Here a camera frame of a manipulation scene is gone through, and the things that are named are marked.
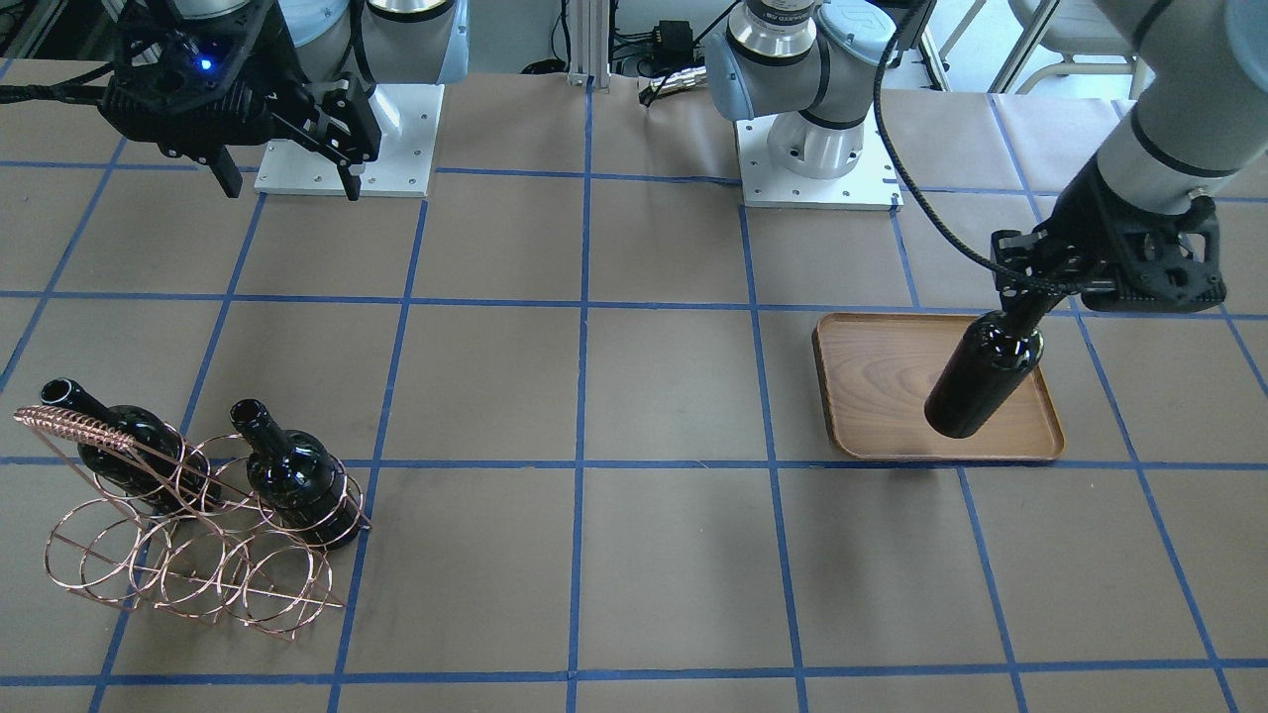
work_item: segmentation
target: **light blue joint cover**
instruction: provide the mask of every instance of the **light blue joint cover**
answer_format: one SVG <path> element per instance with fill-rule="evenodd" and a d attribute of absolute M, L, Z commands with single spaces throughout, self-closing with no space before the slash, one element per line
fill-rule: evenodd
<path fill-rule="evenodd" d="M 449 25 L 449 46 L 440 65 L 436 84 L 458 84 L 467 79 L 470 66 L 470 48 L 467 41 L 467 0 L 454 3 L 454 22 Z"/>
<path fill-rule="evenodd" d="M 1227 0 L 1224 27 L 1243 71 L 1259 89 L 1268 91 L 1268 3 Z"/>
<path fill-rule="evenodd" d="M 744 88 L 739 60 L 735 58 L 735 51 L 730 48 L 721 32 L 705 38 L 705 75 L 709 77 L 709 94 L 719 114 L 732 122 L 757 115 L 753 112 L 753 99 Z"/>
<path fill-rule="evenodd" d="M 278 0 L 278 5 L 295 47 L 321 37 L 347 11 L 347 0 Z"/>
<path fill-rule="evenodd" d="M 874 67 L 898 29 L 885 10 L 866 0 L 827 0 L 818 23 L 833 43 Z"/>

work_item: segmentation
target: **black bottle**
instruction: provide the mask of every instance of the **black bottle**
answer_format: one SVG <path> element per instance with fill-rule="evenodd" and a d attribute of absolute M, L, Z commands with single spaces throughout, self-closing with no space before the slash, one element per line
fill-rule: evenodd
<path fill-rule="evenodd" d="M 118 429 L 170 458 L 180 454 L 181 436 L 172 433 L 158 416 L 137 406 L 104 406 L 90 393 L 84 391 L 77 382 L 67 378 L 53 379 L 39 389 L 39 400 L 46 406 L 68 409 L 85 416 L 90 416 L 105 422 L 108 426 Z M 91 445 L 79 444 L 80 458 L 94 473 L 107 481 L 119 486 L 132 496 L 139 496 L 143 502 L 153 507 L 155 514 L 170 515 L 183 509 L 180 500 L 165 487 L 161 487 L 155 477 L 141 468 L 122 461 L 101 449 Z M 175 473 L 176 467 L 171 463 L 152 455 L 141 453 L 141 458 L 156 473 Z M 185 464 L 198 473 L 208 473 L 207 458 L 202 453 L 193 453 L 185 459 Z M 203 474 L 194 474 L 181 471 L 178 481 L 184 494 L 185 502 L 193 504 L 199 510 L 205 510 L 207 502 L 199 502 L 203 487 L 207 487 L 207 501 L 217 502 L 221 496 L 221 483 L 207 482 Z"/>
<path fill-rule="evenodd" d="M 342 500 L 344 468 L 320 440 L 281 430 L 254 398 L 235 403 L 230 420 L 251 445 L 247 480 L 281 525 L 318 549 L 339 549 L 356 539 L 358 511 Z"/>

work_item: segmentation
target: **white chair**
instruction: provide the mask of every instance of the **white chair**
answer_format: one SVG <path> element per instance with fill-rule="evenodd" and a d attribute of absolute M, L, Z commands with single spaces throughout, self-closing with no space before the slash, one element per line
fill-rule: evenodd
<path fill-rule="evenodd" d="M 978 16 L 987 0 L 974 0 L 964 19 L 956 25 L 947 42 L 942 46 L 942 56 L 960 39 L 969 23 Z M 1026 27 L 1031 23 L 1040 0 L 1008 0 L 1017 22 Z M 1050 76 L 1065 75 L 1131 75 L 1129 96 L 1136 99 L 1145 89 L 1148 67 L 1137 57 L 1131 43 L 1118 34 L 1118 30 L 1097 9 L 1092 0 L 1061 0 L 1056 14 L 1049 22 L 1040 46 L 1061 56 L 1061 61 L 1049 65 L 1026 80 L 1017 94 L 1027 94 L 1035 85 Z M 1122 57 L 1123 62 L 1078 62 L 1075 57 Z"/>

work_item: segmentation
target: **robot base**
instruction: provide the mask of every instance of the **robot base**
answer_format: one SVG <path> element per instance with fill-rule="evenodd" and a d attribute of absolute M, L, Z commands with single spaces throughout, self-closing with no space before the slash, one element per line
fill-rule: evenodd
<path fill-rule="evenodd" d="M 773 123 L 773 115 L 735 122 L 744 206 L 837 211 L 889 211 L 903 206 L 898 176 L 876 133 L 876 119 L 871 113 L 865 122 L 866 140 L 858 162 L 839 179 L 806 178 L 772 161 L 766 134 Z"/>
<path fill-rule="evenodd" d="M 365 164 L 361 195 L 426 198 L 445 88 L 380 84 L 370 104 L 383 128 L 379 160 Z M 284 140 L 270 141 L 255 178 L 259 193 L 344 195 L 333 164 Z"/>

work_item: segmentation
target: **wine bottle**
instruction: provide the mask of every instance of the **wine bottle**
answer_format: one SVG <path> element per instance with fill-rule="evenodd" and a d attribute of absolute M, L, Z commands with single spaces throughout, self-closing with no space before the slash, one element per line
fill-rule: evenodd
<path fill-rule="evenodd" d="M 46 406 L 57 406 L 96 419 L 113 429 L 136 438 L 142 445 L 152 448 L 169 458 L 176 459 L 180 457 L 180 434 L 169 429 L 158 416 L 137 406 L 122 405 L 107 407 L 89 392 L 84 391 L 84 387 L 74 379 L 57 378 L 46 383 L 39 389 L 39 400 Z M 181 501 L 204 510 L 205 502 L 200 502 L 204 486 L 208 501 L 216 502 L 219 500 L 221 483 L 216 481 L 207 482 L 205 473 L 209 472 L 207 458 L 198 452 L 193 452 L 185 458 L 185 466 L 189 469 L 181 469 L 179 480 L 172 478 L 171 481 L 180 488 L 180 500 L 178 500 L 172 491 L 162 487 L 158 480 L 151 473 L 105 450 L 93 445 L 79 444 L 79 454 L 90 471 L 119 486 L 129 496 L 138 497 L 142 502 L 153 507 L 157 515 L 179 513 L 184 509 Z M 172 463 L 139 449 L 138 454 L 155 473 L 161 476 L 176 474 L 178 468 Z"/>
<path fill-rule="evenodd" d="M 320 440 L 281 430 L 254 398 L 235 403 L 230 420 L 251 445 L 247 480 L 281 525 L 318 549 L 339 549 L 356 539 L 359 515 L 344 497 L 344 468 Z"/>

